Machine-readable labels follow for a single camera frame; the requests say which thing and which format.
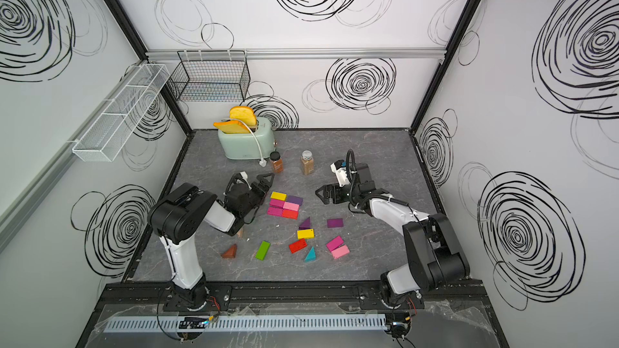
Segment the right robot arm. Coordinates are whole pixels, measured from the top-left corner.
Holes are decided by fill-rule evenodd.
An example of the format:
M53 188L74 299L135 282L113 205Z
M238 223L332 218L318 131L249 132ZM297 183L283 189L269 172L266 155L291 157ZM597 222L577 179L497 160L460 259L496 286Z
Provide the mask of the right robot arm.
M367 164L339 159L330 165L337 182L315 191L323 204L349 204L390 225L402 235L406 264L381 275L381 297L395 303L403 296L428 293L469 276L470 265L451 222L444 214L427 214L377 188Z

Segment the magenta speckled block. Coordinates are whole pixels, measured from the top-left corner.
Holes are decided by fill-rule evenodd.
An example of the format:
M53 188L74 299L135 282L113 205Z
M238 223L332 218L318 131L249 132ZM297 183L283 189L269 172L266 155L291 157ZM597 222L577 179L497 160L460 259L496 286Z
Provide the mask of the magenta speckled block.
M269 206L267 214L281 218L283 216L283 209L279 207Z

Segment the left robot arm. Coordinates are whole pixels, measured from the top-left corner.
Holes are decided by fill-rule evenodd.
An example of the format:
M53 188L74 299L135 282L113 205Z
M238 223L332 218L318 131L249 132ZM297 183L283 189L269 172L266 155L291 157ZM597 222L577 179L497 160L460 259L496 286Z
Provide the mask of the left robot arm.
M258 211L264 203L274 177L272 172L264 173L250 183L246 172L237 172L230 178L223 199L184 183L153 206L148 222L166 249L176 288L192 294L204 281L195 244L201 224L225 235L236 235L248 223L248 214Z

